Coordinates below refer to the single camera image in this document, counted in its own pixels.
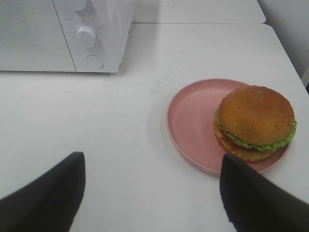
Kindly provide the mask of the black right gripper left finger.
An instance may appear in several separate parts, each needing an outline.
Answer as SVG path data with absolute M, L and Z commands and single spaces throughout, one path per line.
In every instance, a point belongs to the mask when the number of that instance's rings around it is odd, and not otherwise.
M 68 232 L 85 190 L 85 158 L 73 152 L 0 201 L 2 232 Z

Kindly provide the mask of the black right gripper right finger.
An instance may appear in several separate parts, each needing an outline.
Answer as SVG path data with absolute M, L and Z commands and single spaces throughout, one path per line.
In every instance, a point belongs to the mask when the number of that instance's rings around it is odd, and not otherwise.
M 279 188 L 241 159 L 225 154 L 220 195 L 238 232 L 307 232 L 309 205 Z

